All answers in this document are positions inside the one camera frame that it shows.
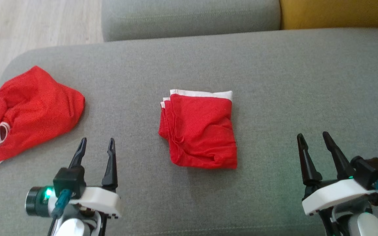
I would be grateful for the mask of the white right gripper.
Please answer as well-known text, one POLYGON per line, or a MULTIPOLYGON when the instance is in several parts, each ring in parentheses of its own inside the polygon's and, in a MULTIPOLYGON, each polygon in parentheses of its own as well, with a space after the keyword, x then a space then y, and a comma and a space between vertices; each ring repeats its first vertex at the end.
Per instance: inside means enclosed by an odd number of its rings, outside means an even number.
POLYGON ((303 211, 306 215, 314 215, 325 209, 332 208, 334 215, 361 214, 370 208, 369 196, 375 190, 367 190, 353 178, 355 170, 337 146, 330 134, 322 133, 325 145, 332 155, 337 172, 336 183, 318 188, 323 178, 319 173, 308 152, 308 145, 302 133, 297 135, 299 159, 305 193, 303 198, 303 211))

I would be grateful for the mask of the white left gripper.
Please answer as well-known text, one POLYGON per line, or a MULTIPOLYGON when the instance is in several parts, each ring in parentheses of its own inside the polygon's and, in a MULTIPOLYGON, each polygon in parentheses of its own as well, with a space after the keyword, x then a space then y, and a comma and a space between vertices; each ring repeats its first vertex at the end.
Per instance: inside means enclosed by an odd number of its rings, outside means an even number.
MULTIPOLYGON (((77 150, 68 168, 80 167, 82 158, 85 155, 87 138, 81 139, 77 150)), ((101 187, 86 187, 81 198, 70 200, 69 204, 79 204, 117 218, 123 215, 124 205, 120 196, 114 191, 117 190, 117 162, 116 147, 114 138, 110 138, 107 154, 109 156, 106 171, 102 179, 101 187)))

